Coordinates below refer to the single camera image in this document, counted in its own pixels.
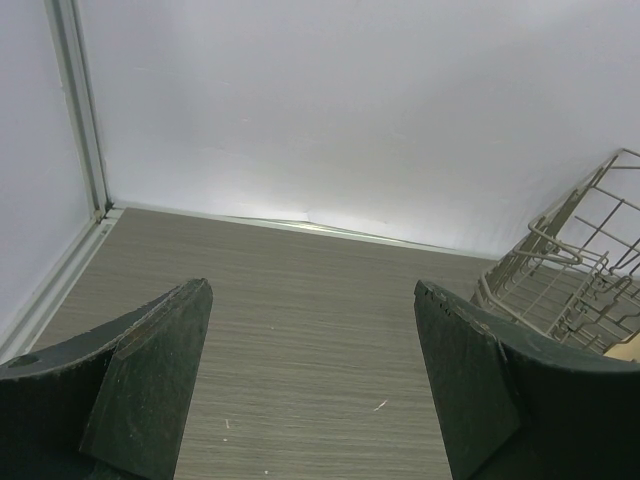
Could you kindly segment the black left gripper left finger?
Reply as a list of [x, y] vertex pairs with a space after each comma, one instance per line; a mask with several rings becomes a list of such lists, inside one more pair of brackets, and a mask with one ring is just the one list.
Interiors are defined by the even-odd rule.
[[212, 304], [191, 279], [2, 364], [2, 478], [173, 478]]

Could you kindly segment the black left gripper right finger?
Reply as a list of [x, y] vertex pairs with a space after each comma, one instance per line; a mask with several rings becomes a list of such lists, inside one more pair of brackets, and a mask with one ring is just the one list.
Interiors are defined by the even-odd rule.
[[420, 346], [456, 479], [635, 479], [639, 367], [581, 351], [426, 280]]

